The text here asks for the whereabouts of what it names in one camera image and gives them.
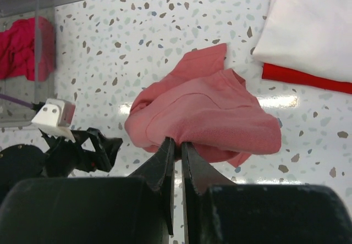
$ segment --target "storage box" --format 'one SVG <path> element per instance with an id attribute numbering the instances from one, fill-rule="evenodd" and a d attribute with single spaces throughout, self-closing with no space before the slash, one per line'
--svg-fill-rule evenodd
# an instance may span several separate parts
<path id="1" fill-rule="evenodd" d="M 0 0 L 1 94 L 29 103 L 53 97 L 54 27 L 53 0 Z M 0 99 L 0 127 L 27 126 L 33 116 L 31 109 Z"/>

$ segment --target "towel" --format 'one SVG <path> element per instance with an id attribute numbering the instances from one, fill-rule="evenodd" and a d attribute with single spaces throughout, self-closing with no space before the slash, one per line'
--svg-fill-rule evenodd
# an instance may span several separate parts
<path id="1" fill-rule="evenodd" d="M 271 0 L 253 56 L 313 76 L 352 82 L 352 0 Z"/>
<path id="2" fill-rule="evenodd" d="M 55 33 L 52 24 L 38 17 L 35 38 L 35 18 L 17 20 L 9 30 L 0 32 L 0 79 L 26 76 L 35 81 L 35 41 L 39 40 L 38 80 L 45 81 L 54 71 Z"/>
<path id="3" fill-rule="evenodd" d="M 264 112 L 245 80 L 224 70 L 226 44 L 193 51 L 165 78 L 143 90 L 125 129 L 136 147 L 156 152 L 165 139 L 192 142 L 208 162 L 239 166 L 250 154 L 281 147 L 278 120 Z"/>
<path id="4" fill-rule="evenodd" d="M 262 78 L 352 94 L 352 83 L 333 81 L 274 64 L 263 65 Z"/>

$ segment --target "blue speckle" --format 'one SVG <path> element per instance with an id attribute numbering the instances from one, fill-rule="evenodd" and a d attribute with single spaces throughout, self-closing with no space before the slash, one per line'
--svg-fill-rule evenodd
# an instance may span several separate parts
<path id="1" fill-rule="evenodd" d="M 282 122 L 279 118 L 277 118 L 277 121 L 279 122 L 280 128 L 282 128 Z"/>

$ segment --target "crumpled pink fabric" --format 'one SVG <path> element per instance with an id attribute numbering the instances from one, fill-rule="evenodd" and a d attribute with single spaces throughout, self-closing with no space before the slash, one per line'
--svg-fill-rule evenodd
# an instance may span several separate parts
<path id="1" fill-rule="evenodd" d="M 208 162 L 237 167 L 250 154 L 281 147 L 278 120 L 264 112 L 245 80 L 224 70 L 226 44 L 187 53 L 134 101 L 125 129 L 132 143 L 156 152 L 165 139 L 192 142 Z"/>
<path id="2" fill-rule="evenodd" d="M 45 18 L 38 17 L 38 39 L 42 51 L 38 80 L 45 81 L 55 66 L 55 31 Z M 9 30 L 0 32 L 0 79 L 26 76 L 35 81 L 35 18 L 17 20 Z"/>

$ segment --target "cable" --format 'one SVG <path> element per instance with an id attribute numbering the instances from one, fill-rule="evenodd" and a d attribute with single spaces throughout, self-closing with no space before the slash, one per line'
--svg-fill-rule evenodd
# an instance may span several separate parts
<path id="1" fill-rule="evenodd" d="M 32 103 L 25 102 L 23 100 L 20 100 L 20 99 L 14 98 L 14 97 L 10 97 L 10 96 L 7 96 L 7 95 L 1 94 L 1 93 L 0 93 L 0 99 L 6 100 L 6 101 L 9 101 L 12 103 L 16 103 L 18 105 L 21 105 L 21 106 L 24 106 L 24 107 L 27 107 L 30 109 L 33 109 Z"/>

